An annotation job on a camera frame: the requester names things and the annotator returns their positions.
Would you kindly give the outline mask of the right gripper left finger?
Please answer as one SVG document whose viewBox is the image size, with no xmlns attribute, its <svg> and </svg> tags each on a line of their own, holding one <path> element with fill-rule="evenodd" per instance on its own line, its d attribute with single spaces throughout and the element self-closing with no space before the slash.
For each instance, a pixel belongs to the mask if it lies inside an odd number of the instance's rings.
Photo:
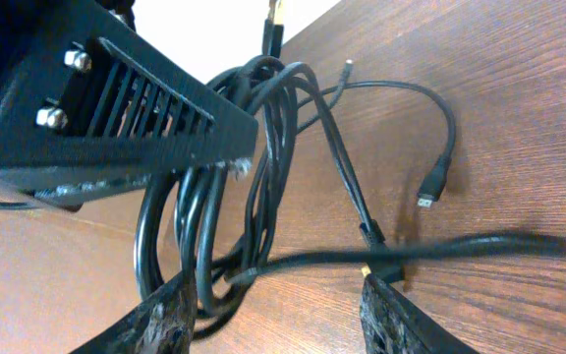
<svg viewBox="0 0 566 354">
<path fill-rule="evenodd" d="M 196 299 L 195 282 L 180 272 L 73 353 L 189 353 Z"/>
</svg>

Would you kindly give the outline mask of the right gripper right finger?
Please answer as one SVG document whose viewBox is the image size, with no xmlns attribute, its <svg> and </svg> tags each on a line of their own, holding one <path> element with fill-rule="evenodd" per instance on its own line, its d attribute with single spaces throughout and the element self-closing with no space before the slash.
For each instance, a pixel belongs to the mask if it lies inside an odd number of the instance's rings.
<svg viewBox="0 0 566 354">
<path fill-rule="evenodd" d="M 372 273 L 365 277 L 360 320 L 367 354 L 478 354 Z"/>
</svg>

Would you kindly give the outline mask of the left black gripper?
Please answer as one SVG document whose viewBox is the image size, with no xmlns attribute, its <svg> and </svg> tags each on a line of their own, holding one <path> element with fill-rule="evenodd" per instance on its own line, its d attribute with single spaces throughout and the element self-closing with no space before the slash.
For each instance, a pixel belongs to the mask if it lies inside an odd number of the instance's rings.
<svg viewBox="0 0 566 354">
<path fill-rule="evenodd" d="M 0 189 L 77 207 L 254 155 L 255 118 L 114 16 L 113 2 L 0 1 Z"/>
</svg>

